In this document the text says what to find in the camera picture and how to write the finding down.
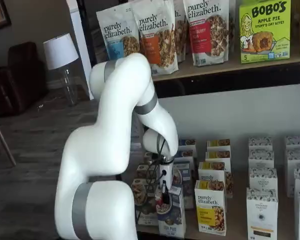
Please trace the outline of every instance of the cartoon girl illustration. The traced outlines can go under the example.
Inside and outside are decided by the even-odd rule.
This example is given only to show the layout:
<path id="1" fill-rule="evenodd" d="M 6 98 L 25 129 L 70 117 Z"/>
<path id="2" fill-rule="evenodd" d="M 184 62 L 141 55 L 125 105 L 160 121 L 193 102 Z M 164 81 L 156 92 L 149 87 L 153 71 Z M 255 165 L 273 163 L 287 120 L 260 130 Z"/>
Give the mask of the cartoon girl illustration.
<path id="1" fill-rule="evenodd" d="M 240 34 L 240 42 L 241 48 L 245 52 L 255 52 L 252 46 L 252 37 L 254 35 L 254 31 L 252 30 L 252 19 L 248 13 L 245 13 L 241 19 L 241 34 Z"/>

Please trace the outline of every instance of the table lamp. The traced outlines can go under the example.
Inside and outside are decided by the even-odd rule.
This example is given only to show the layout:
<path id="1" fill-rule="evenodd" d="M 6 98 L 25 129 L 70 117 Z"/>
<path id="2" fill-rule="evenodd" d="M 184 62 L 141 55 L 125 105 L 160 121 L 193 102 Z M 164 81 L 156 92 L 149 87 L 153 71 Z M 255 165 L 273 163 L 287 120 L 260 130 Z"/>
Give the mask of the table lamp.
<path id="1" fill-rule="evenodd" d="M 61 83 L 70 106 L 78 101 L 76 83 L 70 77 L 68 64 L 79 58 L 74 42 L 69 33 L 57 36 L 43 43 L 47 68 L 58 69 L 62 74 Z"/>

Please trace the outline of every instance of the white lampshade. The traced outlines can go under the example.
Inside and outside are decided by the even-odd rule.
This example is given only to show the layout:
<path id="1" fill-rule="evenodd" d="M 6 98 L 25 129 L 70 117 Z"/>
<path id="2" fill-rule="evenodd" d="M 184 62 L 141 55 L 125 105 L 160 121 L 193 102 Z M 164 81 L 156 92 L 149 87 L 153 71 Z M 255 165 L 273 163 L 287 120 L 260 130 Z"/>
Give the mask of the white lampshade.
<path id="1" fill-rule="evenodd" d="M 58 69 L 78 59 L 78 53 L 69 33 L 43 43 L 47 68 Z"/>

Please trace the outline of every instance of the chair leg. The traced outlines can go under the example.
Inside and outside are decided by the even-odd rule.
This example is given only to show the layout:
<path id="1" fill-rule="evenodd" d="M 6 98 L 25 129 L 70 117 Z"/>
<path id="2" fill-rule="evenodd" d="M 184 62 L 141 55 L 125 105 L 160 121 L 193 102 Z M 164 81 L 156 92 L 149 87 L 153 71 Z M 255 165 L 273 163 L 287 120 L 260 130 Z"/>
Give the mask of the chair leg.
<path id="1" fill-rule="evenodd" d="M 6 154 L 8 155 L 9 159 L 10 159 L 10 162 L 12 163 L 13 167 L 15 167 L 17 164 L 16 164 L 16 161 L 15 161 L 15 158 L 14 156 L 11 154 L 10 152 L 10 149 L 4 139 L 4 136 L 2 135 L 1 131 L 0 131 L 0 140 L 2 142 L 2 145 L 4 147 L 4 150 L 6 152 Z"/>

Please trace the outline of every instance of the brown leather couch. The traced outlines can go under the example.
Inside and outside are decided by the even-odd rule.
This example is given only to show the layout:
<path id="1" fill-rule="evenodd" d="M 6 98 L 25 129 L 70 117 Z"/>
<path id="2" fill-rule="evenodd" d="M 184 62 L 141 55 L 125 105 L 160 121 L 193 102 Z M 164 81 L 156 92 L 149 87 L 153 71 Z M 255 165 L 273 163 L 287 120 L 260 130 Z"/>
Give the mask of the brown leather couch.
<path id="1" fill-rule="evenodd" d="M 10 47 L 8 66 L 0 67 L 0 115 L 15 115 L 47 94 L 45 65 L 34 42 Z"/>

